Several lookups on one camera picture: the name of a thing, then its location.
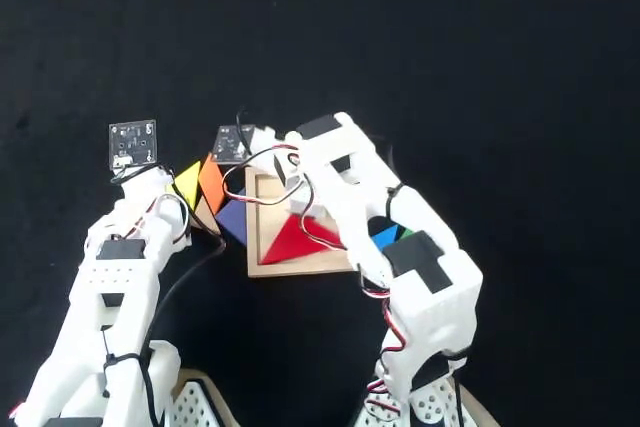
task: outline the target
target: yellow triangle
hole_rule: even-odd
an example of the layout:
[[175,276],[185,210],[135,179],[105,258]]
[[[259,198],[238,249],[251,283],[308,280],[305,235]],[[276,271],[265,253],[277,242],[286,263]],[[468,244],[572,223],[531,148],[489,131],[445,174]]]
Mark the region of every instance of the yellow triangle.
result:
[[[187,170],[176,177],[175,186],[185,198],[192,209],[196,207],[196,197],[198,195],[198,175],[200,174],[200,161],[193,164]],[[167,191],[171,192],[172,186],[167,186]]]

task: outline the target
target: metal base plate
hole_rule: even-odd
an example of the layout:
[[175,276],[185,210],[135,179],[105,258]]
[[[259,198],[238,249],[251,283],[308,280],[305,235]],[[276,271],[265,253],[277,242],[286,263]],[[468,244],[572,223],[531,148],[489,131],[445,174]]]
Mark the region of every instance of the metal base plate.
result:
[[200,382],[188,381],[167,416],[167,427],[222,427]]
[[[390,399],[389,394],[369,394],[367,398],[398,407],[398,403]],[[409,403],[415,416],[413,423],[411,423],[413,416],[409,411],[399,416],[369,404],[360,411],[354,427],[415,427],[416,425],[460,427],[456,412],[455,391],[447,380],[433,382],[412,392]],[[464,404],[462,415],[464,427],[477,427]]]

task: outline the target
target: circuit board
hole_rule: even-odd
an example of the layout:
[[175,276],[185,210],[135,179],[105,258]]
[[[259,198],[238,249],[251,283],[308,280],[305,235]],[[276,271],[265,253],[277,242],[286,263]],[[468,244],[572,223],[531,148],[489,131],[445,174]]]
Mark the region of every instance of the circuit board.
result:
[[109,125],[109,167],[136,167],[158,161],[156,121]]
[[[254,127],[254,125],[241,126],[242,133],[249,145],[251,145],[253,138]],[[211,153],[218,165],[236,165],[247,160],[249,156],[247,149],[242,145],[235,125],[221,125],[218,128],[218,135]]]

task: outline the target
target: wooden board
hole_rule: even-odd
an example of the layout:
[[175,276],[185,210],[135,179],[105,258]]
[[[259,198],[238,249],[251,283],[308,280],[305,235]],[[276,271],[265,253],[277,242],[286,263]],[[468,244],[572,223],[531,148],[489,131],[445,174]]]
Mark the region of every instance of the wooden board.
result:
[[[284,193],[280,179],[247,168],[246,190],[250,197],[273,198]],[[343,251],[328,250],[287,260],[277,264],[260,265],[260,260],[271,247],[282,225],[289,218],[288,203],[278,205],[247,204],[247,267],[249,277],[322,274],[352,272]],[[325,217],[315,219],[322,226],[337,232],[335,222]]]

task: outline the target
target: green piece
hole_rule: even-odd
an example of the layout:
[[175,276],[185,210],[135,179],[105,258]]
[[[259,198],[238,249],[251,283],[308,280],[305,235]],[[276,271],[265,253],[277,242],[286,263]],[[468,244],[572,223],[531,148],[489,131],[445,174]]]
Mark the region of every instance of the green piece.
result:
[[404,239],[405,237],[409,237],[411,234],[413,234],[413,231],[411,231],[409,229],[404,229],[404,232],[400,236],[400,239]]

